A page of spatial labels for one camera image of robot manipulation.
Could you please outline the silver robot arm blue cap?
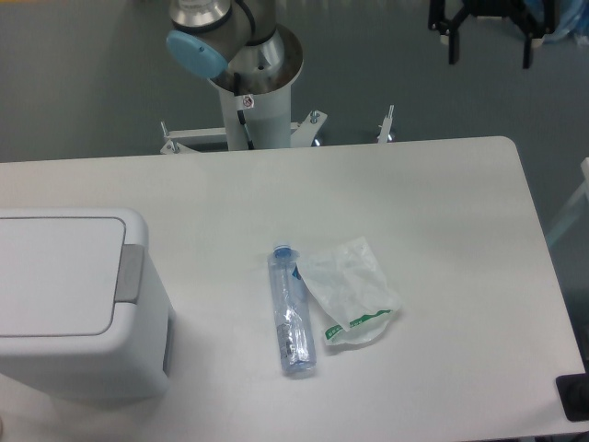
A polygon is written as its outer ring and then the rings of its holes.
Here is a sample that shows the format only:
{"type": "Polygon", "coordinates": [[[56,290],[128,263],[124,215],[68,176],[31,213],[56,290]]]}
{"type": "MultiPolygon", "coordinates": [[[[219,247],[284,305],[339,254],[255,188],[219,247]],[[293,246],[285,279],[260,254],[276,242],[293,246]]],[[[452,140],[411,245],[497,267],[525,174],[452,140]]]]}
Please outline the silver robot arm blue cap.
{"type": "Polygon", "coordinates": [[[292,81],[274,1],[172,1],[173,59],[235,95],[264,94],[292,81]]]}

